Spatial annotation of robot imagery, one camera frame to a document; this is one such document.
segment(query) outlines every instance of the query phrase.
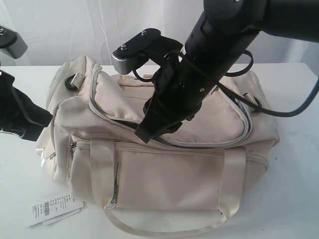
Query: beige duffel bag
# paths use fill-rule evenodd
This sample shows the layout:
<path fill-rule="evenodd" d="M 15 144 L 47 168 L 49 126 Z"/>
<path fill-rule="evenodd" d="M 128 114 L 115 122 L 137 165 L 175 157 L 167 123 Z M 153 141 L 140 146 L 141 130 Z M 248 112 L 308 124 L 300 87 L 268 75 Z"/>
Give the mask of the beige duffel bag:
<path fill-rule="evenodd" d="M 221 83 L 269 108 L 253 72 Z M 153 90 L 152 83 L 109 76 L 89 57 L 65 63 L 48 93 L 54 117 L 38 142 L 42 165 L 131 234 L 183 237 L 213 230 L 237 212 L 243 192 L 266 172 L 267 154 L 279 140 L 277 122 L 214 88 L 192 121 L 145 144 L 134 131 Z M 191 229 L 204 218 L 204 226 Z"/>

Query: white backdrop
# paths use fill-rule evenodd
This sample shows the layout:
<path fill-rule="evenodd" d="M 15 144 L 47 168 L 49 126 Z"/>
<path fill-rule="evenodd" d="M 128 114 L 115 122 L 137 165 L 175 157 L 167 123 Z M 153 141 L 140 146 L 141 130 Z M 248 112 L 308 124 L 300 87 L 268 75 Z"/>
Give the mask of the white backdrop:
<path fill-rule="evenodd" d="M 0 24 L 29 46 L 18 60 L 1 54 L 1 64 L 61 65 L 85 54 L 109 65 L 110 53 L 145 28 L 184 43 L 202 11 L 202 0 L 0 0 Z M 249 49 L 256 63 L 306 62 L 319 74 L 315 43 L 261 33 Z"/>

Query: barcode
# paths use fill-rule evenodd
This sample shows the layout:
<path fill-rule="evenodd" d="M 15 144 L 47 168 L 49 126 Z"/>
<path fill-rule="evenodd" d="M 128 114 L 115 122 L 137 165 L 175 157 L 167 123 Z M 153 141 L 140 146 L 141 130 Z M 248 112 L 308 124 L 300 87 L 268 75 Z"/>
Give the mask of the barcode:
<path fill-rule="evenodd" d="M 45 202 L 45 203 L 44 203 L 44 215 L 45 215 L 45 216 L 50 215 L 49 202 Z"/>

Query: white tag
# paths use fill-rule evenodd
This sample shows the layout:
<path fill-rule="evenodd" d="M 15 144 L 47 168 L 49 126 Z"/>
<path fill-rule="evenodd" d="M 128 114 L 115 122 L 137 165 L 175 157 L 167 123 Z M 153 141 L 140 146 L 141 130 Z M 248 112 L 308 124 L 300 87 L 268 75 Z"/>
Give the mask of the white tag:
<path fill-rule="evenodd" d="M 71 196 L 71 193 L 56 194 L 38 201 L 28 208 L 25 226 L 30 227 L 83 207 L 83 201 L 76 200 Z"/>
<path fill-rule="evenodd" d="M 60 220 L 63 220 L 65 218 L 68 218 L 69 216 L 73 215 L 73 214 L 76 214 L 80 211 L 80 209 L 77 209 L 77 210 L 74 210 L 72 212 L 69 212 L 69 213 L 65 213 L 65 214 L 62 214 L 60 216 L 57 216 L 55 218 L 51 218 L 49 220 L 45 220 L 44 222 L 42 222 L 42 225 L 43 226 L 47 226 L 47 225 L 50 225 L 52 223 L 55 223 L 55 222 L 58 222 Z"/>

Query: white table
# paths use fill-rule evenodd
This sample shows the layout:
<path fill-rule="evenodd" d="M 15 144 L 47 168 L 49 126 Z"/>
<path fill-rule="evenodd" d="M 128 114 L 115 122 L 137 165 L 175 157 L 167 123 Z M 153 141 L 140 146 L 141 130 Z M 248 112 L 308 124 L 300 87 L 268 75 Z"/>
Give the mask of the white table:
<path fill-rule="evenodd" d="M 16 78 L 14 85 L 44 106 L 57 66 L 2 67 Z M 115 74 L 111 66 L 104 67 Z M 146 66 L 145 73 L 154 71 Z M 270 105 L 288 111 L 306 98 L 316 76 L 302 63 L 255 64 Z M 300 116 L 278 119 L 281 142 L 269 155 L 270 168 L 244 195 L 238 213 L 223 228 L 198 236 L 215 239 L 300 239 L 319 235 L 319 97 Z M 135 238 L 119 231 L 92 204 L 51 226 L 23 227 L 21 211 L 28 202 L 58 192 L 40 167 L 35 143 L 0 135 L 0 238 L 114 239 Z"/>

